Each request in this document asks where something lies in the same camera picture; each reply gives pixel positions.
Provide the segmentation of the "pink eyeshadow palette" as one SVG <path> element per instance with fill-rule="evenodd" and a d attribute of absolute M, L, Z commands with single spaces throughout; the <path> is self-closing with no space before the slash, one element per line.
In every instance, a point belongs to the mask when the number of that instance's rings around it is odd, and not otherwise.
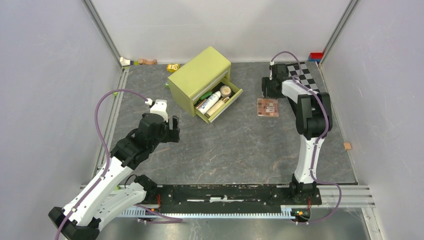
<path fill-rule="evenodd" d="M 261 117 L 279 117 L 278 100 L 270 98 L 258 98 L 257 115 Z"/>

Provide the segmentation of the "round powder jar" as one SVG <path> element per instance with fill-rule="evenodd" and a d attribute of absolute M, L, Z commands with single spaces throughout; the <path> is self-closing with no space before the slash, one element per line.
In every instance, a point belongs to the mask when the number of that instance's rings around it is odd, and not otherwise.
<path fill-rule="evenodd" d="M 232 89 L 228 85 L 221 86 L 219 92 L 222 98 L 227 98 L 232 95 Z"/>

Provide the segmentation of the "white plastic bottle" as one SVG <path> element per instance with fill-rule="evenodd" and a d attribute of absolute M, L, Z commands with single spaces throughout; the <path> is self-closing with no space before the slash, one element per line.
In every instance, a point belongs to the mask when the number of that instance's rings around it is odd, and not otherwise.
<path fill-rule="evenodd" d="M 211 109 L 221 98 L 221 92 L 216 91 L 210 95 L 197 109 L 201 114 L 205 114 L 209 109 Z"/>

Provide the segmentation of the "green metal drawer box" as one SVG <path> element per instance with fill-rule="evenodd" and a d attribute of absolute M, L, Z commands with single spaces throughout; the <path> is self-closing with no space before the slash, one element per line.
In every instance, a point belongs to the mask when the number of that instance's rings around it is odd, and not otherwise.
<path fill-rule="evenodd" d="M 227 85 L 232 89 L 229 100 L 211 117 L 201 114 L 196 105 L 209 91 L 215 93 Z M 191 116 L 198 116 L 210 124 L 234 103 L 243 89 L 231 81 L 231 62 L 212 46 L 207 47 L 168 77 L 173 100 Z"/>

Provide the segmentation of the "rose gold lipstick tube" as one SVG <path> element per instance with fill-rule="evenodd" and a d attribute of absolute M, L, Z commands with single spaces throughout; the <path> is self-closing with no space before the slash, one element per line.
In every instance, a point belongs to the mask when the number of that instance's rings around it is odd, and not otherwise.
<path fill-rule="evenodd" d="M 205 99 L 203 99 L 203 100 L 201 100 L 197 105 L 196 105 L 196 109 L 199 109 L 203 104 L 204 104 L 204 102 L 206 101 L 207 99 L 205 98 Z"/>

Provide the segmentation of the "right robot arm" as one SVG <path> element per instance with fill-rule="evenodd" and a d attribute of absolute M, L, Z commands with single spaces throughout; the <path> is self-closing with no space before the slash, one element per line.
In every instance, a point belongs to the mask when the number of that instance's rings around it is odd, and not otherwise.
<path fill-rule="evenodd" d="M 316 167 L 319 153 L 333 119 L 330 95 L 320 92 L 315 82 L 307 78 L 303 64 L 269 64 L 270 74 L 261 79 L 265 98 L 288 100 L 295 116 L 300 136 L 297 167 L 289 184 L 289 199 L 302 204 L 317 193 Z"/>

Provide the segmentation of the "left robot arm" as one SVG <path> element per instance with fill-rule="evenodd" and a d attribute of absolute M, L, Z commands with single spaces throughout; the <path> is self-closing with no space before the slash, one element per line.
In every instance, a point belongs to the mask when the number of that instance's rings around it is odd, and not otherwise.
<path fill-rule="evenodd" d="M 109 160 L 89 184 L 64 207 L 48 213 L 57 227 L 57 237 L 68 240 L 95 240 L 100 231 L 129 207 L 157 198 L 157 185 L 145 175 L 137 177 L 127 189 L 109 198 L 116 186 L 149 158 L 160 143 L 180 140 L 179 118 L 165 120 L 155 113 L 144 113 L 137 128 L 119 140 Z"/>

